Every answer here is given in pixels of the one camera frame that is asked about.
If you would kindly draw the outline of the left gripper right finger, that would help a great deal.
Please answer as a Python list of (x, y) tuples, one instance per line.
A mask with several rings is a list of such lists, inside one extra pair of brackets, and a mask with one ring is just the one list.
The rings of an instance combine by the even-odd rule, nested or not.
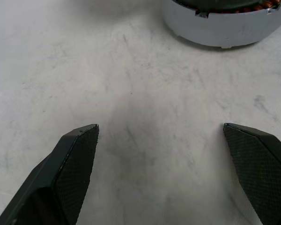
[(264, 131), (224, 123), (239, 183), (264, 225), (281, 225), (281, 141)]

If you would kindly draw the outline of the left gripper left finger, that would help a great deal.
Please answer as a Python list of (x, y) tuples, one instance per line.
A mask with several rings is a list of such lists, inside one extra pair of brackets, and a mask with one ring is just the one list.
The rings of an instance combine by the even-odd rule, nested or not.
[(99, 126), (63, 135), (0, 215), (0, 225), (75, 225), (95, 158)]

